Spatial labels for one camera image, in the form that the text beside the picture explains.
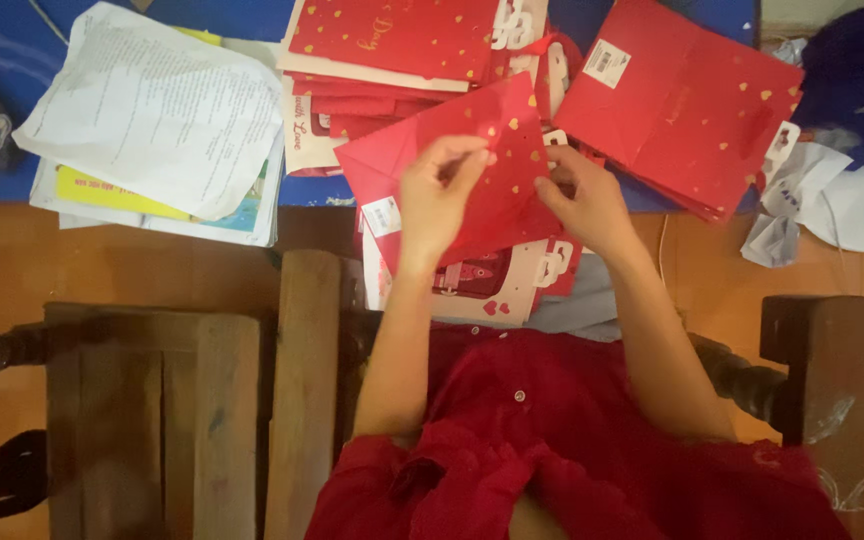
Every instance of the table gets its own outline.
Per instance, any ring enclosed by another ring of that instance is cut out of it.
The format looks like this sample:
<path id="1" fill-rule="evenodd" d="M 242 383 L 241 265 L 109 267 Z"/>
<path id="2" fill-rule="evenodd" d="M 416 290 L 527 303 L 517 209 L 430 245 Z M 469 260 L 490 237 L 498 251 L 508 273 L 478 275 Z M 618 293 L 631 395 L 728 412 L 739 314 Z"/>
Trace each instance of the table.
<path id="1" fill-rule="evenodd" d="M 128 0 L 110 0 L 128 6 Z M 39 0 L 55 25 L 68 35 L 73 20 L 92 0 Z M 722 36 L 753 45 L 760 0 L 662 0 L 662 3 Z M 243 40 L 278 42 L 285 35 L 292 0 L 154 0 L 146 15 L 160 22 L 209 30 Z M 589 50 L 613 0 L 551 0 L 549 19 L 582 49 Z M 15 125 L 32 112 L 36 102 L 62 68 L 66 45 L 49 30 L 27 0 L 0 0 L 0 100 Z M 39 158 L 27 155 L 8 174 L 0 173 L 0 201 L 27 201 Z M 631 212 L 667 213 L 680 210 L 654 190 L 618 171 L 622 193 Z M 751 189 L 739 206 L 753 209 Z M 353 206 L 345 177 L 282 178 L 279 204 L 289 206 Z"/>

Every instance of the chair armrest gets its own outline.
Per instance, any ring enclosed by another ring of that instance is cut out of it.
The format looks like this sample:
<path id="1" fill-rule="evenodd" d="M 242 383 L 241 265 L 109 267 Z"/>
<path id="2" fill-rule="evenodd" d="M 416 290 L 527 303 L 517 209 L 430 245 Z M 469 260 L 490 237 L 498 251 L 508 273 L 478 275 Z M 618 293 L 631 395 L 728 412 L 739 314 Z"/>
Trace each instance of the chair armrest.
<path id="1" fill-rule="evenodd" d="M 332 469 L 341 280 L 331 253 L 283 257 L 265 540 L 305 536 Z"/>
<path id="2" fill-rule="evenodd" d="M 759 354 L 789 366 L 783 444 L 803 444 L 832 507 L 864 540 L 864 297 L 762 300 Z"/>

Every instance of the hand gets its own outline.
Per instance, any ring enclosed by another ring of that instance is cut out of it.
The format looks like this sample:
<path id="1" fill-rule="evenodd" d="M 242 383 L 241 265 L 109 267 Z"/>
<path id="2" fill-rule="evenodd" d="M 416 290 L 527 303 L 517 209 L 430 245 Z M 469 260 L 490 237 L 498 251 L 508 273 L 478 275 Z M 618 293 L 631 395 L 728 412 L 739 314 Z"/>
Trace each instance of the hand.
<path id="1" fill-rule="evenodd" d="M 582 245 L 608 259 L 639 241 L 616 176 L 567 145 L 545 147 L 558 164 L 552 179 L 535 179 L 538 198 Z M 571 193 L 567 197 L 563 192 Z"/>
<path id="2" fill-rule="evenodd" d="M 398 272 L 431 274 L 462 228 L 469 194 L 496 156 L 478 136 L 436 139 L 402 173 Z"/>

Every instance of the yellow book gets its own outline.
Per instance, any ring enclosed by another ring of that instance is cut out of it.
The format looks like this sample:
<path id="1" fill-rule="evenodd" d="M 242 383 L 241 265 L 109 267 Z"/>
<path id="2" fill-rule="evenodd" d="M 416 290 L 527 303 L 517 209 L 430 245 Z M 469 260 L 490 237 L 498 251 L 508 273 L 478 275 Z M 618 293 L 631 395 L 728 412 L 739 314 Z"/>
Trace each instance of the yellow book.
<path id="1" fill-rule="evenodd" d="M 208 43 L 209 45 L 215 45 L 216 47 L 222 46 L 222 36 L 216 35 L 215 33 L 209 33 L 208 30 L 192 30 L 189 28 L 183 28 L 181 26 L 173 26 L 175 30 L 182 32 L 186 36 L 191 36 L 200 42 Z"/>
<path id="2" fill-rule="evenodd" d="M 107 209 L 161 215 L 183 221 L 192 216 L 174 207 L 153 201 L 136 192 L 112 185 L 94 176 L 60 165 L 55 176 L 55 196 L 66 201 L 87 203 Z"/>

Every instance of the person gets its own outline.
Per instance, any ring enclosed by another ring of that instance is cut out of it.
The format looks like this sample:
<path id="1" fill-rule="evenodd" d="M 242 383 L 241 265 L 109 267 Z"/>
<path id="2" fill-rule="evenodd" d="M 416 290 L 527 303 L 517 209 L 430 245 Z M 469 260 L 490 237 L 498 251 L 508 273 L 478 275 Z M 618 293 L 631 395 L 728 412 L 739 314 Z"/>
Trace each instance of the person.
<path id="1" fill-rule="evenodd" d="M 430 331 L 486 146 L 442 137 L 401 176 L 394 288 L 306 538 L 849 538 L 802 449 L 736 442 L 616 178 L 568 146 L 535 189 L 605 261 L 622 341 Z"/>

